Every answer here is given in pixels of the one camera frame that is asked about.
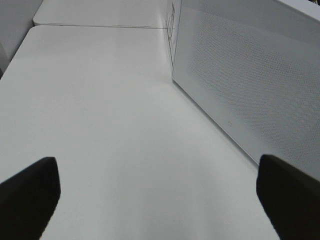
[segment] white tabletop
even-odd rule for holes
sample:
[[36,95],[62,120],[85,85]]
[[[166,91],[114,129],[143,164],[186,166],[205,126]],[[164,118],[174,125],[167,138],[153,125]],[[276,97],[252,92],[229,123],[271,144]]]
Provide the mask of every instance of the white tabletop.
[[163,31],[36,26],[0,80],[0,182],[58,162],[42,239],[279,239],[257,166],[172,83]]
[[43,0],[36,25],[164,28],[167,0]]

